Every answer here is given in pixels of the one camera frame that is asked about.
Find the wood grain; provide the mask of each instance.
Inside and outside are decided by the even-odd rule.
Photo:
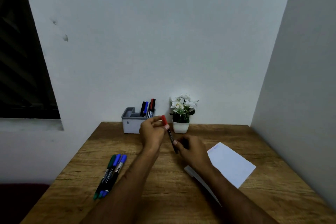
[[[240,190],[280,223],[336,223],[335,213],[249,126],[191,124],[189,133],[208,149],[222,142],[257,166]],[[102,122],[22,223],[78,223],[97,203],[92,197],[111,156],[127,154],[123,174],[140,150],[139,135]],[[220,206],[185,166],[165,136],[137,223],[221,223]]]

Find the pen holder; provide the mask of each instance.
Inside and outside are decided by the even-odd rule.
[[[121,116],[121,119],[123,120],[123,130],[125,134],[139,134],[141,123],[148,118],[140,117],[140,113],[135,112],[134,107],[127,107]]]

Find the potted plant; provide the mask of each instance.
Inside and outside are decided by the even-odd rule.
[[[189,128],[189,117],[194,115],[197,101],[191,101],[190,96],[180,95],[176,98],[170,98],[173,113],[173,129],[175,133],[185,134]]]

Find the white paper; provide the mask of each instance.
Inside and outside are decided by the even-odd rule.
[[[247,161],[241,155],[222,143],[218,143],[208,150],[208,155],[213,166],[216,167],[236,188],[239,188],[243,184],[256,167],[254,164]],[[195,177],[219,203],[218,199],[208,185],[190,166],[186,166],[184,170],[191,177]]]

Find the left hand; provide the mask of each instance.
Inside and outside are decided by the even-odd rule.
[[[169,125],[163,125],[161,116],[155,116],[141,123],[139,132],[144,150],[158,152]]]

